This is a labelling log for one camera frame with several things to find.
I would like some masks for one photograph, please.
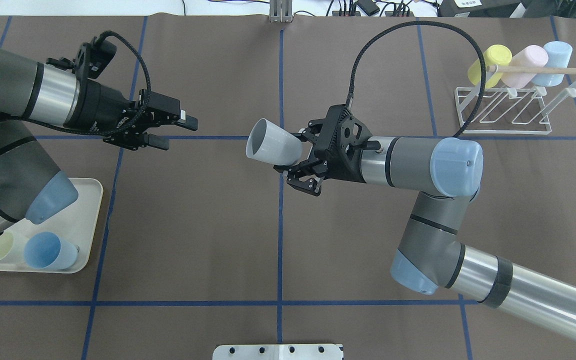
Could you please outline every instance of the blue joint cap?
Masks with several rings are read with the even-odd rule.
[[[425,276],[423,272],[419,271],[399,249],[397,249],[395,259],[390,267],[390,275],[404,287],[427,296],[434,294],[439,287],[439,285]]]
[[[65,172],[59,171],[39,191],[26,211],[25,218],[35,225],[41,224],[77,201],[79,196],[70,178]]]
[[[475,141],[446,137],[430,156],[430,178],[445,196],[471,196],[480,188],[484,152]]]

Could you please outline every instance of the light blue cap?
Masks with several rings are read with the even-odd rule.
[[[444,196],[471,196],[480,188],[484,170],[482,146],[475,141],[446,137],[430,155],[430,178]]]
[[[544,68],[567,68],[572,55],[572,46],[564,41],[551,41],[543,46],[548,53]],[[540,87],[556,87],[564,80],[563,73],[538,73],[532,83]]]
[[[77,201],[79,195],[66,173],[59,171],[34,198],[25,218],[33,224],[41,224]]]
[[[418,293],[431,296],[439,287],[397,249],[395,259],[390,267],[390,275],[399,284]]]

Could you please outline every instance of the black box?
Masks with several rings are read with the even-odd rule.
[[[477,0],[443,0],[439,6],[439,16],[444,18],[509,18],[521,0],[478,0],[481,5],[459,7],[458,3]]]

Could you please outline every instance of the white cup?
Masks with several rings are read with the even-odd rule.
[[[5,230],[0,235],[0,264],[22,264],[26,242],[28,242],[27,237]]]
[[[265,118],[256,122],[246,143],[247,157],[274,166],[295,164],[302,157],[302,150],[297,137]]]
[[[73,266],[79,251],[75,244],[52,232],[40,232],[25,244],[23,259],[33,269],[59,271]]]

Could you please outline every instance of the gray tabletop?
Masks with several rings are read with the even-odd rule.
[[[439,20],[482,48],[567,41],[576,67],[576,20]],[[221,344],[278,342],[343,344],[362,360],[576,359],[567,338],[391,278],[415,191],[327,180],[315,198],[245,157],[261,117],[294,132],[342,103],[361,47],[403,21],[0,17],[0,46],[39,61],[119,32],[141,48],[153,91],[199,118],[197,132],[153,131],[167,152],[28,125],[70,177],[105,193],[82,271],[0,273],[0,359],[209,359]],[[99,82],[128,97],[144,81],[117,44]],[[451,136],[475,57],[446,30],[393,32],[361,62],[353,112],[375,135]],[[464,136],[486,160],[459,239],[576,285],[576,100],[550,118],[549,136]]]

